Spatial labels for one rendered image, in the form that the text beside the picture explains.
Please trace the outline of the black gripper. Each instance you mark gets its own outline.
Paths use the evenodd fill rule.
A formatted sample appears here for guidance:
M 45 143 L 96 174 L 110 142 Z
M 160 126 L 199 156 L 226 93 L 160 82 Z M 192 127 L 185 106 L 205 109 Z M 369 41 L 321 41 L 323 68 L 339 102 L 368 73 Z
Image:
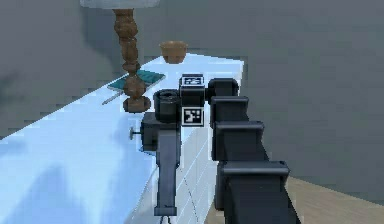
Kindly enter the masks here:
M 176 216 L 176 170 L 180 164 L 180 97 L 176 89 L 154 93 L 154 112 L 146 112 L 140 131 L 130 128 L 129 138 L 141 135 L 143 150 L 156 154 L 159 168 L 155 216 Z

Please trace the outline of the grey thin pen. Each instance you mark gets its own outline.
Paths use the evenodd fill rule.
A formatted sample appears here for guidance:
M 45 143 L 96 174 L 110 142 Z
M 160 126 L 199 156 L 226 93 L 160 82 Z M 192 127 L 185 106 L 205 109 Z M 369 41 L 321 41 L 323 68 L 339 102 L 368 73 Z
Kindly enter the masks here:
M 106 99 L 105 101 L 103 101 L 101 105 L 106 105 L 106 104 L 110 103 L 111 101 L 113 101 L 114 99 L 120 97 L 121 95 L 124 95 L 124 92 L 122 92 L 122 91 L 121 92 L 117 92 L 113 96 L 111 96 L 108 99 Z

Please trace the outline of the teal flat card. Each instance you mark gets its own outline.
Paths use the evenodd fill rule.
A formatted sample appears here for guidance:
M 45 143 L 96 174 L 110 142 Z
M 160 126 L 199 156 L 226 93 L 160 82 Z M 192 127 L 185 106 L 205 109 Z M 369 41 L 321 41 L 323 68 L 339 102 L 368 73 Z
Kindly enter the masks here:
M 137 75 L 145 83 L 146 88 L 150 88 L 152 85 L 155 85 L 156 83 L 165 78 L 164 74 L 146 70 L 138 70 Z M 121 77 L 109 84 L 107 88 L 113 91 L 122 92 L 124 90 L 126 79 L 127 76 Z

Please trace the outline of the white chest of drawers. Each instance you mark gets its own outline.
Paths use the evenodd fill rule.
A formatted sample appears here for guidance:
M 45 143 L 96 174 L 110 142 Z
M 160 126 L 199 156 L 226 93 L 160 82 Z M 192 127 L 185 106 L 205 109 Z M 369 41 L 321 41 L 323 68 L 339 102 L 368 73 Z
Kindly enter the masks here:
M 209 126 L 182 130 L 178 213 L 154 216 L 158 170 L 141 115 L 103 86 L 0 141 L 0 224 L 204 224 L 216 164 Z

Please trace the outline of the brown wooden table lamp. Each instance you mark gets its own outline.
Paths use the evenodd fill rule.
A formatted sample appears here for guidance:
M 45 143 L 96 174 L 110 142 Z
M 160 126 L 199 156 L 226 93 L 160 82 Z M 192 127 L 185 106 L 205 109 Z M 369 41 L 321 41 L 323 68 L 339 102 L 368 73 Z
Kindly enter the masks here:
M 108 9 L 115 14 L 114 30 L 118 36 L 124 60 L 122 68 L 128 73 L 123 87 L 123 92 L 128 96 L 123 102 L 123 108 L 128 113 L 142 113 L 151 107 L 150 99 L 144 96 L 146 85 L 137 75 L 140 63 L 136 38 L 138 27 L 134 10 L 155 7 L 159 2 L 160 0 L 80 0 L 82 7 Z

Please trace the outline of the brown bowl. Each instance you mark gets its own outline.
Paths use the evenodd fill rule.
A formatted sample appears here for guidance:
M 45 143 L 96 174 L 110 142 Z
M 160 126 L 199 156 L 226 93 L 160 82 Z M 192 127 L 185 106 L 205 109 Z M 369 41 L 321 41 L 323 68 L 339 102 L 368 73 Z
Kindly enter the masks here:
M 159 47 L 166 63 L 180 64 L 186 57 L 188 44 L 183 41 L 165 41 Z

